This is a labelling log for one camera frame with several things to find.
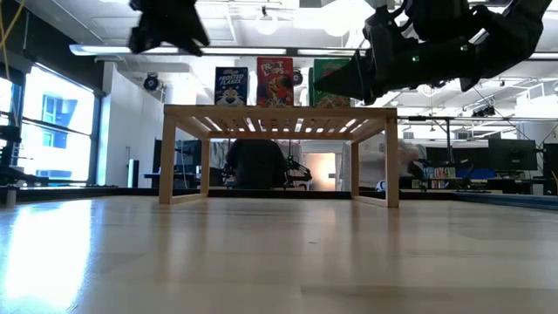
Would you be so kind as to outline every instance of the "frosted flakes box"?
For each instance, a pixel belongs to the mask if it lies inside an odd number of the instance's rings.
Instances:
[[[215,69],[216,105],[245,106],[247,98],[247,67],[217,67]]]
[[[259,106],[294,106],[293,59],[258,58]]]
[[[349,63],[349,59],[315,59],[314,60],[314,81],[330,75]],[[350,98],[338,96],[328,92],[314,90],[314,106],[322,108],[348,107]]]

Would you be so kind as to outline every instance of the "ceiling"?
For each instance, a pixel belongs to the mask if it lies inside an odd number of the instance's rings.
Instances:
[[[360,28],[364,19],[373,12],[365,0],[336,0],[321,9],[301,9],[299,1],[305,0],[199,0],[196,7],[211,45],[227,46],[354,48],[362,41]],[[34,14],[81,44],[124,45],[139,16],[129,8],[128,0],[27,0],[26,3]],[[259,20],[263,5],[273,20]],[[537,51],[558,52],[558,11],[555,10],[558,10],[558,0],[545,15],[545,31]],[[187,72],[199,81],[198,93],[205,101],[212,101],[213,68],[219,65],[255,67],[252,57],[130,56],[114,60],[118,61],[120,71],[127,72],[128,77],[138,82],[143,81],[147,72],[159,72],[167,84],[183,84]],[[295,67],[303,71],[312,64],[311,58],[295,59]],[[475,104],[493,99],[504,112],[513,110],[517,97],[529,88],[542,81],[554,81],[554,78],[558,78],[558,62],[530,61],[515,66],[498,78],[482,81],[469,92],[461,92],[455,81],[432,96],[419,88],[414,92],[386,95],[374,106],[397,106],[401,113],[409,115],[428,112],[457,114],[464,107],[475,108]],[[296,88],[296,99],[307,84],[305,79],[305,83]]]

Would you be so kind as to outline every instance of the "person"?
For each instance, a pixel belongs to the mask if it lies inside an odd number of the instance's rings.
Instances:
[[[236,140],[227,153],[235,171],[235,187],[271,189],[285,182],[286,162],[273,140]]]

